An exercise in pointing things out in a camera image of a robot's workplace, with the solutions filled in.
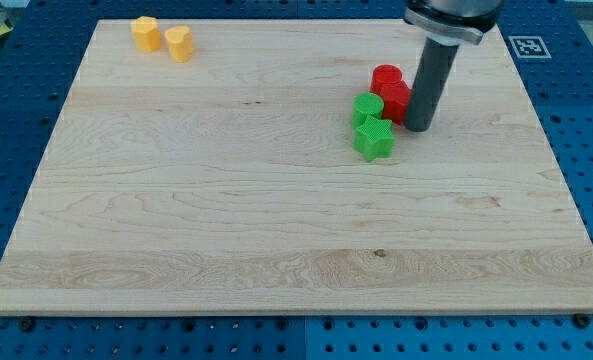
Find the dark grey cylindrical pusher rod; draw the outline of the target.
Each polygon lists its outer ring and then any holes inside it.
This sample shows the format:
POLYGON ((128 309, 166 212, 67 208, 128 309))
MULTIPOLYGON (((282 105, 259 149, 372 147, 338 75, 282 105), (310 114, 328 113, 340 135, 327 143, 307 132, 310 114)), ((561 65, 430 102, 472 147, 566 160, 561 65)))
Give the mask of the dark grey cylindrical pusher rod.
POLYGON ((425 132, 430 128, 458 49, 458 45, 426 39, 404 120, 408 130, 425 132))

